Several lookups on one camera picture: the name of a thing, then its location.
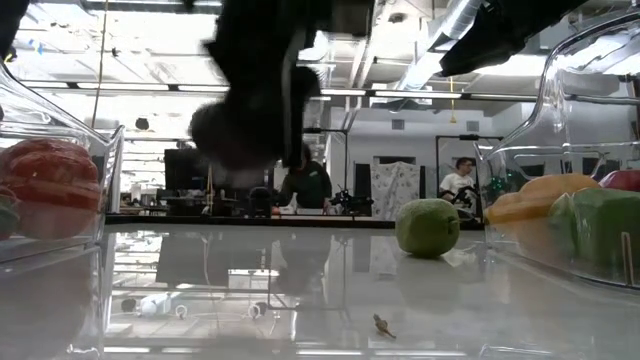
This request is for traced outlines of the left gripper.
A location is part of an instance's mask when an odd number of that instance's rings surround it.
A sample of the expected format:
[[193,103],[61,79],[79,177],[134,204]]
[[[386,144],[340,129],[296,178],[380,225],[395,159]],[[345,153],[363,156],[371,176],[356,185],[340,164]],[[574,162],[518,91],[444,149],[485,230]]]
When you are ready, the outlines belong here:
[[298,167],[306,103],[320,94],[316,72],[297,64],[314,45],[320,0],[221,0],[214,38],[204,49],[225,77],[225,105],[286,98],[283,165]]

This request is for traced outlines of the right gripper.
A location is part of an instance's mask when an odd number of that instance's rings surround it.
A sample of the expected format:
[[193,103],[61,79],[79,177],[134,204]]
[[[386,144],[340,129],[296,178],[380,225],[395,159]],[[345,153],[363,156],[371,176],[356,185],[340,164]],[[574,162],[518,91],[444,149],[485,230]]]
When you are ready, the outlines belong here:
[[507,61],[510,50],[559,22],[588,0],[486,0],[471,29],[440,60],[442,76],[457,76]]

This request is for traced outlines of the dark purple round fruit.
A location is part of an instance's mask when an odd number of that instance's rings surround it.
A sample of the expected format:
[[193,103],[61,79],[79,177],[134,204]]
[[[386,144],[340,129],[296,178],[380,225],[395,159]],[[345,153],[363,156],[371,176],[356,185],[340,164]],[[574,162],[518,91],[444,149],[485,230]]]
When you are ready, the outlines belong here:
[[278,127],[227,103],[199,107],[192,114],[189,134],[203,156],[231,172],[265,169],[283,155]]

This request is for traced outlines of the large orange mango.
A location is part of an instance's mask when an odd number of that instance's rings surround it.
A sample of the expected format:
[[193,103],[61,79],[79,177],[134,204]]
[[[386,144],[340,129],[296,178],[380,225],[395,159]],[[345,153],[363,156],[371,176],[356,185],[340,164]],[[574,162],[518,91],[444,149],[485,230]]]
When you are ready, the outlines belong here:
[[596,180],[586,175],[545,175],[527,182],[515,193],[501,195],[486,209],[485,215],[492,225],[546,217],[562,195],[599,187]]

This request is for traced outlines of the red apple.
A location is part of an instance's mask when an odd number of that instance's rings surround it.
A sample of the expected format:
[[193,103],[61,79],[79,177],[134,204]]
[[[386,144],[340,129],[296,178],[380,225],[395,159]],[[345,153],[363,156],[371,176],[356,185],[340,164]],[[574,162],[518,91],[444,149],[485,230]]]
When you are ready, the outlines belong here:
[[603,188],[640,192],[640,170],[616,170],[607,174],[599,185]]

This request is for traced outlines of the large green lime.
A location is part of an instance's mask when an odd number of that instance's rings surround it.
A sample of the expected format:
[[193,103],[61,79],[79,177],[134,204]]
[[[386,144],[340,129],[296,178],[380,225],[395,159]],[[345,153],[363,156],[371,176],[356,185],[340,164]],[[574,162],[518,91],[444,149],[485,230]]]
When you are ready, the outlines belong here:
[[565,193],[551,206],[548,227],[568,257],[598,267],[640,268],[640,193],[585,188]]

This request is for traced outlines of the person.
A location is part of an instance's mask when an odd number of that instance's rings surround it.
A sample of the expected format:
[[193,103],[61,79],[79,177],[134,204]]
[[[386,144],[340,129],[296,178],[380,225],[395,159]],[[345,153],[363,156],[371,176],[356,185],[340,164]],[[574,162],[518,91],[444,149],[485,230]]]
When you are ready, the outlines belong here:
[[301,165],[288,169],[278,194],[278,205],[288,206],[292,198],[296,197],[298,207],[326,211],[330,206],[331,195],[329,174],[320,163],[312,159],[311,149],[304,143]]
[[473,160],[461,157],[455,163],[455,169],[447,174],[439,185],[439,197],[452,204],[470,208],[475,202],[475,182],[471,177]]

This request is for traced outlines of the black robot rig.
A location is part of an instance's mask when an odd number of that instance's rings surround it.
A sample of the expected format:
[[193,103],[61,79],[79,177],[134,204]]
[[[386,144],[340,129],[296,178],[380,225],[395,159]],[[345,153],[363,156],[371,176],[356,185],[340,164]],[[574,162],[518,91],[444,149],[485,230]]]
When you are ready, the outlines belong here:
[[370,217],[373,203],[370,196],[351,195],[343,188],[330,199],[331,210],[336,215],[351,217]]

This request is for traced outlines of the clear plastic bin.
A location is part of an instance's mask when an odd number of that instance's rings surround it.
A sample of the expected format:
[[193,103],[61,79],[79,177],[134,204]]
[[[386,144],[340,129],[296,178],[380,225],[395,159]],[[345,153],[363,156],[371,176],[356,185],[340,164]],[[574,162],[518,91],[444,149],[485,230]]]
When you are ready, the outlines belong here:
[[491,150],[477,147],[486,237],[495,248],[599,283],[640,290],[640,268],[598,267],[566,256],[546,217],[492,225],[501,195],[545,175],[598,183],[640,170],[640,6],[560,43],[546,60],[530,116]]
[[99,244],[111,206],[110,188],[121,161],[123,132],[123,127],[107,134],[97,132],[19,82],[0,63],[0,151],[31,138],[72,142],[88,151],[98,169],[102,188],[99,213],[86,231],[59,240],[31,239],[15,232],[9,239],[0,241],[0,263],[63,249],[88,249]]

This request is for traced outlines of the white patterned sheet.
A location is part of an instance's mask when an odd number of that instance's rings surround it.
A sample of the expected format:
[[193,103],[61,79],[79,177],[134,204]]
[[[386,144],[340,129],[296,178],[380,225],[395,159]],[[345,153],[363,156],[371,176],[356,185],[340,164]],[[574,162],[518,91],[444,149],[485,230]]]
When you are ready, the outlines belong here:
[[394,221],[401,207],[420,198],[420,167],[404,162],[377,164],[370,168],[372,216]]

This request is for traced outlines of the dark monitor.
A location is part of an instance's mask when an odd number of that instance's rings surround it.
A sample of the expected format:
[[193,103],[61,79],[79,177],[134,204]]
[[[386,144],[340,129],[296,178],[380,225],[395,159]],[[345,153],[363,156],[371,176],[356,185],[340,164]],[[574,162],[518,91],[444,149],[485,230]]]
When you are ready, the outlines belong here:
[[197,149],[164,151],[165,188],[168,190],[204,190],[208,162]]

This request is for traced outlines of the small green lime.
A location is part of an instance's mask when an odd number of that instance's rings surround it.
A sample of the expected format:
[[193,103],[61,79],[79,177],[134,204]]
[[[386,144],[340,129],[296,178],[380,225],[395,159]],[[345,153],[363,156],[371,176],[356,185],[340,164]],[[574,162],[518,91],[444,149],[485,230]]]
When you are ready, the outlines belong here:
[[395,236],[404,252],[419,258],[438,258],[456,245],[460,217],[443,199],[412,200],[396,216]]

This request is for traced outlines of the small brown stem scrap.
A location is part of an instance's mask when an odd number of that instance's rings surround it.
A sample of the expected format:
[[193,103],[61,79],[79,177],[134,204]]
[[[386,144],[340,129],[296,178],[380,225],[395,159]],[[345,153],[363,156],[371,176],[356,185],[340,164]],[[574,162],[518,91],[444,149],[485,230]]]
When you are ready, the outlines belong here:
[[374,326],[383,336],[396,339],[396,336],[389,330],[388,322],[382,319],[378,314],[373,314]]

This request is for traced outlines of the black frame stand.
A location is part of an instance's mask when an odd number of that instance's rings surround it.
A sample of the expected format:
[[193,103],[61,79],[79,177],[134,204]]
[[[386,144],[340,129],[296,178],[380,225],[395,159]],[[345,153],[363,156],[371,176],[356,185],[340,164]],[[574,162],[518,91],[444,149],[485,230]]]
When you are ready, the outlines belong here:
[[470,186],[479,192],[479,170],[475,146],[481,150],[491,150],[503,139],[502,136],[482,136],[478,134],[437,135],[435,137],[436,191],[438,198],[452,200],[458,190],[447,184],[442,188],[445,177],[458,171],[456,166],[460,158],[470,160],[468,176],[472,179]]

